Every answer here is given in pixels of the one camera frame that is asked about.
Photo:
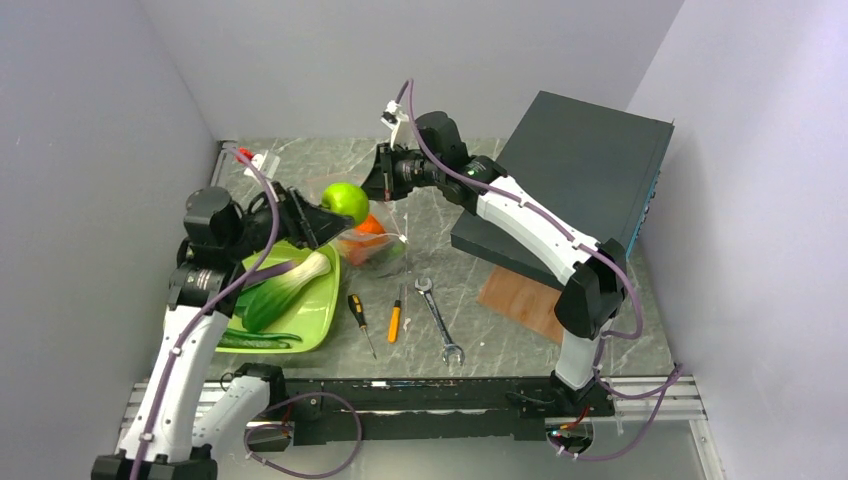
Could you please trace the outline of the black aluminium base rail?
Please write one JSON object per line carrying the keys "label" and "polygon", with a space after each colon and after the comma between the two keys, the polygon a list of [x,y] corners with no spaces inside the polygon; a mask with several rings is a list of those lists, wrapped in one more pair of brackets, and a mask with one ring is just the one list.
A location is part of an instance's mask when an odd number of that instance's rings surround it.
{"label": "black aluminium base rail", "polygon": [[619,377],[572,392],[555,376],[482,378],[287,378],[277,366],[247,363],[202,384],[187,410],[188,453],[154,452],[134,470],[118,447],[98,457],[94,479],[214,479],[225,449],[252,459],[289,446],[350,440],[509,437],[549,440],[565,455],[594,458],[596,422],[637,426],[683,421],[701,435],[707,419],[689,376]]}

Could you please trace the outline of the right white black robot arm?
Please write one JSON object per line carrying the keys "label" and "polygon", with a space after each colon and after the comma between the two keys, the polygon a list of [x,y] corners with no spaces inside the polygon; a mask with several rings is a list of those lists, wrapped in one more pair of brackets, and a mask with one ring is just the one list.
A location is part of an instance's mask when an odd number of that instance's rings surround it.
{"label": "right white black robot arm", "polygon": [[564,415],[578,413],[590,399],[601,338],[627,296],[623,247],[570,226],[537,204],[494,160],[469,154],[445,113],[413,119],[392,101],[380,120],[391,134],[378,145],[362,184],[370,199],[397,201],[415,189],[435,188],[448,202],[518,241],[561,284],[555,316],[564,333],[551,401]]}

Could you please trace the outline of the green plastic tray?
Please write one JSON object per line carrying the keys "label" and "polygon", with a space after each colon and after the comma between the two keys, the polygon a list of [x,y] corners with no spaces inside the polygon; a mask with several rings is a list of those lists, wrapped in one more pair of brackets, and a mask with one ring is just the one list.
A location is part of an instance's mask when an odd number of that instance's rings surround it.
{"label": "green plastic tray", "polygon": [[[287,350],[283,349],[234,349],[216,346],[222,353],[238,354],[297,354],[317,348],[327,336],[335,313],[336,301],[340,286],[340,258],[336,249],[330,245],[316,250],[325,254],[331,263],[331,271],[313,280],[299,295],[294,305],[270,327],[260,333],[291,333],[300,336],[303,341],[293,343]],[[267,268],[286,261],[299,263],[314,251],[299,250],[285,242],[280,242],[271,249],[266,259],[258,269]],[[193,257],[188,257],[173,273],[169,282],[169,299],[164,320],[163,343],[166,350],[174,347],[180,334],[191,323],[197,311],[208,300],[236,280],[247,268],[255,264],[258,256],[249,256],[240,264],[232,261],[214,262],[207,265]],[[203,320],[196,326],[204,330],[210,326],[210,316],[215,316],[218,322],[226,321],[225,328],[216,326],[221,339],[228,329],[242,330],[241,318],[237,308],[247,300],[244,283],[231,291],[208,311]]]}

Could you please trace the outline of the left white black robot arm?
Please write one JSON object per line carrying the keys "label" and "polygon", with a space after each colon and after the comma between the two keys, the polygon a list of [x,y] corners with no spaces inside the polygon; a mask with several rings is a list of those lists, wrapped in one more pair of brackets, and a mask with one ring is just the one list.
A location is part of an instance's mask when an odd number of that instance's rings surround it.
{"label": "left white black robot arm", "polygon": [[228,190],[206,187],[186,201],[181,259],[169,280],[164,332],[139,409],[113,454],[98,457],[93,479],[214,479],[218,459],[256,416],[287,406],[280,368],[247,364],[205,414],[197,413],[206,373],[257,266],[284,240],[315,250],[359,224],[337,207],[310,203],[294,188],[264,185],[263,205],[241,209]]}

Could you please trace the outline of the orange utility knife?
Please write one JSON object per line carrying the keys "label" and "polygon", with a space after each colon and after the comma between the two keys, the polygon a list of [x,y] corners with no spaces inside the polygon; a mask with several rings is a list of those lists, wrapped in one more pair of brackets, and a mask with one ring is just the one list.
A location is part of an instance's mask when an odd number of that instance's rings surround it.
{"label": "orange utility knife", "polygon": [[404,293],[404,285],[400,284],[399,288],[398,288],[398,295],[397,295],[397,298],[395,299],[395,301],[393,303],[392,310],[391,310],[391,316],[390,316],[390,319],[389,319],[387,341],[390,344],[394,344],[398,339],[399,327],[400,327],[400,316],[401,316],[402,304],[403,304],[403,293]]}

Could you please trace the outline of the black yellow screwdriver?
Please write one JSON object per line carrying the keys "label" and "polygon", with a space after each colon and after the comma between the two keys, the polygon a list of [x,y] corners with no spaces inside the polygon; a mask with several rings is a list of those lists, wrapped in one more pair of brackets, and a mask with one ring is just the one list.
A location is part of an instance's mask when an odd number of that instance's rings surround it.
{"label": "black yellow screwdriver", "polygon": [[356,320],[359,329],[361,330],[361,332],[363,333],[363,335],[366,338],[366,341],[368,343],[369,350],[372,354],[372,357],[374,359],[377,359],[376,350],[373,346],[373,342],[372,342],[370,335],[369,335],[369,332],[368,332],[368,324],[367,324],[367,321],[366,321],[364,307],[363,307],[363,304],[362,304],[360,297],[357,294],[349,294],[348,297],[347,297],[347,302],[348,302],[349,310],[351,311],[352,315],[354,316],[354,319]]}

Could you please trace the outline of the brown wooden board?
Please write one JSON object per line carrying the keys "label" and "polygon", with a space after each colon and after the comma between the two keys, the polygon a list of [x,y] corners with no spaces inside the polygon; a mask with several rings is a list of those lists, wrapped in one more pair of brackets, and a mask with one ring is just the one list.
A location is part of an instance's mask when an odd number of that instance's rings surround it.
{"label": "brown wooden board", "polygon": [[478,303],[560,344],[564,327],[554,307],[561,291],[496,266],[483,285]]}

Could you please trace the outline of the clear zip top bag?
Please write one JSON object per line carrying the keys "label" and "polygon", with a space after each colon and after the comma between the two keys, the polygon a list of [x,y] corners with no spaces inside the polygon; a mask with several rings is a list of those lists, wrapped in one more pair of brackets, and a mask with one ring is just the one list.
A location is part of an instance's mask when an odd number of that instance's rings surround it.
{"label": "clear zip top bag", "polygon": [[389,209],[370,200],[365,190],[342,175],[307,181],[309,197],[335,213],[357,222],[332,241],[351,267],[384,277],[405,269],[406,237],[400,233]]}

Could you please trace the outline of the orange fruit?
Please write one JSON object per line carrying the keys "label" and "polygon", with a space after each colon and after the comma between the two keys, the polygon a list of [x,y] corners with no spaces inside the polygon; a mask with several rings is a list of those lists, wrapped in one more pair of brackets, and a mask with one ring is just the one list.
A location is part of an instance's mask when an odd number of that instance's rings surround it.
{"label": "orange fruit", "polygon": [[360,241],[376,239],[386,234],[385,228],[373,214],[369,214],[352,232]]}

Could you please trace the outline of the purple eggplant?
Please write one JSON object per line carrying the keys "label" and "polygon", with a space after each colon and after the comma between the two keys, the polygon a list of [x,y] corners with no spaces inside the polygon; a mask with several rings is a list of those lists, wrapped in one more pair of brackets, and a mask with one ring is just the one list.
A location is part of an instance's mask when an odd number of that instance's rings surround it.
{"label": "purple eggplant", "polygon": [[294,269],[296,266],[296,261],[286,261],[267,268],[258,269],[247,276],[244,282],[244,287],[250,288],[253,285],[257,285],[271,278],[283,275]]}

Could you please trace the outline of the dark green cucumber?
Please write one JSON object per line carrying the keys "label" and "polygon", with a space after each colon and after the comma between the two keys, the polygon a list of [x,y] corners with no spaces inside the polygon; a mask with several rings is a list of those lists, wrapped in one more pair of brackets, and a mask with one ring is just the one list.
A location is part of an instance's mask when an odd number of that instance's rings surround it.
{"label": "dark green cucumber", "polygon": [[293,343],[303,339],[291,333],[251,333],[228,328],[218,342],[222,348],[234,349],[283,349],[292,347]]}

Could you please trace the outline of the green apple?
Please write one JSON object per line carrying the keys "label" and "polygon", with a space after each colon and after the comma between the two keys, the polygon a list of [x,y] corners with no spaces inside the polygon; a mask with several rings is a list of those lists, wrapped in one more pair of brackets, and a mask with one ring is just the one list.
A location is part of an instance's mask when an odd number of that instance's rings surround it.
{"label": "green apple", "polygon": [[320,205],[331,212],[352,217],[355,227],[365,222],[370,212],[366,192],[347,182],[327,186],[322,193]]}

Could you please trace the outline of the red bell pepper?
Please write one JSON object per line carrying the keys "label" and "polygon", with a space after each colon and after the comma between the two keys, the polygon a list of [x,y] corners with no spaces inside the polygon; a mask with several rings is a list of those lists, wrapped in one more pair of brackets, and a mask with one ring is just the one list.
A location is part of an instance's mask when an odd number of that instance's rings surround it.
{"label": "red bell pepper", "polygon": [[390,241],[383,237],[366,241],[343,239],[339,241],[339,249],[350,264],[360,266],[365,264],[389,243]]}

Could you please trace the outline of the large dark grey box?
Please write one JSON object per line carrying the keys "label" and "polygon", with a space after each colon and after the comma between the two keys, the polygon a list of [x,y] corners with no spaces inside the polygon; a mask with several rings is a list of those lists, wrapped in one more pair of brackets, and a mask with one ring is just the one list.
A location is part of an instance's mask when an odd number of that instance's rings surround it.
{"label": "large dark grey box", "polygon": [[540,91],[496,160],[560,219],[632,252],[673,132],[669,122]]}

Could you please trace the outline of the silver open-end wrench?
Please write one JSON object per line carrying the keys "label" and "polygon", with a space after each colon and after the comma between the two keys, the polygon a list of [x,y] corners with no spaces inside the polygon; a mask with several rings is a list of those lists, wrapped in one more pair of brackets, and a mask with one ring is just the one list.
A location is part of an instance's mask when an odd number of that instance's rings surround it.
{"label": "silver open-end wrench", "polygon": [[455,360],[459,366],[463,366],[465,363],[465,353],[463,349],[456,344],[443,320],[441,312],[435,302],[435,299],[432,294],[432,280],[429,277],[418,278],[414,281],[414,288],[416,291],[423,297],[427,308],[432,315],[436,328],[441,336],[443,347],[442,347],[442,360],[446,366],[451,365],[451,361]]}

